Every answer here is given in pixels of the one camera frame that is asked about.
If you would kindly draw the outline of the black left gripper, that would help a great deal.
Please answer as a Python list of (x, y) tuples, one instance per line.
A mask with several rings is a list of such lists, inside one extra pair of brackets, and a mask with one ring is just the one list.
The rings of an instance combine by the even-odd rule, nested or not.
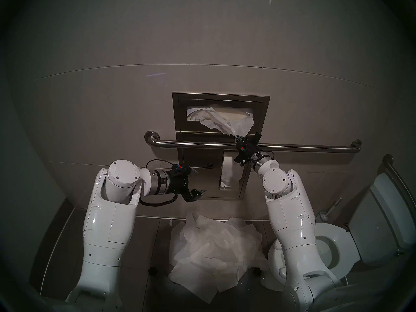
[(185, 202), (195, 202), (199, 200), (207, 191), (192, 189), (189, 190), (189, 175), (195, 175), (198, 172), (191, 166), (172, 166), (167, 172), (169, 176), (169, 186), (167, 193), (173, 193), (174, 197), (168, 202), (175, 202), (180, 194)]

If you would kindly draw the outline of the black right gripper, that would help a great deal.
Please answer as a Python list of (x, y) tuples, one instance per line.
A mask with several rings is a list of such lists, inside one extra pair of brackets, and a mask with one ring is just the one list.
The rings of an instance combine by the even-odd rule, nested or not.
[(238, 151), (238, 155), (234, 159), (235, 163), (240, 164), (240, 166), (244, 166), (248, 162), (253, 164), (259, 163), (258, 160), (253, 158), (259, 152), (259, 139), (247, 139), (246, 137), (236, 135), (234, 140), (236, 150)]

